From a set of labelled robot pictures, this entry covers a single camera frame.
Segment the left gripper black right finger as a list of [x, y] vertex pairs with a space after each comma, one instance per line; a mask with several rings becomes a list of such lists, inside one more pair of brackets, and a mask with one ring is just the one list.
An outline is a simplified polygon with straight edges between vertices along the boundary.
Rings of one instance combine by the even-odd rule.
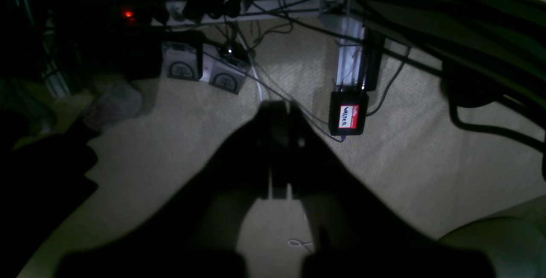
[[494, 278], [476, 249], [440, 244], [398, 217], [312, 130], [290, 103], [293, 196], [302, 203], [314, 253], [303, 278]]

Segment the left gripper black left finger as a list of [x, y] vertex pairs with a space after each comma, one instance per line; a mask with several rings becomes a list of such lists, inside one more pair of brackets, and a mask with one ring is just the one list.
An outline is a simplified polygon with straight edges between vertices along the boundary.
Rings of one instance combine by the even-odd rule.
[[123, 237], [63, 258], [57, 278], [247, 278], [236, 246], [244, 218], [268, 195], [273, 101], [232, 133], [206, 165]]

